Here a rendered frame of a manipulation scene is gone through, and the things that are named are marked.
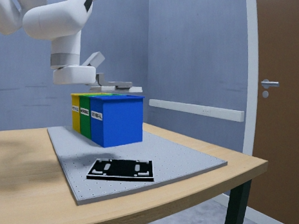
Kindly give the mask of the blue bin with label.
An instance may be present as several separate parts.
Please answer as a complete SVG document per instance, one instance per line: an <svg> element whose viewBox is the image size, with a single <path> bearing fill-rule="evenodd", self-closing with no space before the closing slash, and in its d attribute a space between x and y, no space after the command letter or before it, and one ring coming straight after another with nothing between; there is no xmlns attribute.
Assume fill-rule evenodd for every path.
<svg viewBox="0 0 299 224"><path fill-rule="evenodd" d="M103 148L142 142L145 97L108 95L89 98L93 142Z"/></svg>

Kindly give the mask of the yellow open-top bin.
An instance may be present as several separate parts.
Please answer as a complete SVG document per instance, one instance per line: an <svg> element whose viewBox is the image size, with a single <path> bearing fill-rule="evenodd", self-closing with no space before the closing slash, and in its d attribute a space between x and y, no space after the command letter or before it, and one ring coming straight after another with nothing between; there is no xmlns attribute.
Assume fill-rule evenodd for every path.
<svg viewBox="0 0 299 224"><path fill-rule="evenodd" d="M109 93L81 93L70 94L72 96L72 125L73 129L81 134L81 117L80 117L80 97L79 95L99 95Z"/></svg>

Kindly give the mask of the green bin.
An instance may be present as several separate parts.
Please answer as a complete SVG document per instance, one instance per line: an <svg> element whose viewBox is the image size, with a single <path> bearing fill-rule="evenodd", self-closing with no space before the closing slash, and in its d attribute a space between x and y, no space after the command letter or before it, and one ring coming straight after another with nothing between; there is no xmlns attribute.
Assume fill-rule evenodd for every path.
<svg viewBox="0 0 299 224"><path fill-rule="evenodd" d="M81 117L81 135L88 139L91 136L91 111L90 111L90 96L108 96L118 94L99 94L99 95L79 95L80 97L80 117Z"/></svg>

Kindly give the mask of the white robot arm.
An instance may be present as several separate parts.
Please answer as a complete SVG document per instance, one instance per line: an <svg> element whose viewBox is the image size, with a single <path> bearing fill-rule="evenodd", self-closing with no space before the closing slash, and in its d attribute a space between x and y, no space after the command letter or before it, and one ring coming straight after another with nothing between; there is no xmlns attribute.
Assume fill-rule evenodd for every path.
<svg viewBox="0 0 299 224"><path fill-rule="evenodd" d="M31 38L52 42L50 66L79 65L81 30L92 12L92 1L96 0L47 5L47 0L17 0L18 10L12 0L0 0L0 32L10 35L23 27ZM96 69L104 59L98 51L82 66Z"/></svg>

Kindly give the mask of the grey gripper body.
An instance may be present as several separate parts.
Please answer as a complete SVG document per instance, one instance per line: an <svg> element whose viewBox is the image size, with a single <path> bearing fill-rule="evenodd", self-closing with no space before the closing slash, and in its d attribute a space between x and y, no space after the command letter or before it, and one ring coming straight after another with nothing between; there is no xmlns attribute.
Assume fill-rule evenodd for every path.
<svg viewBox="0 0 299 224"><path fill-rule="evenodd" d="M57 65L53 72L54 84L94 84L96 69L91 66Z"/></svg>

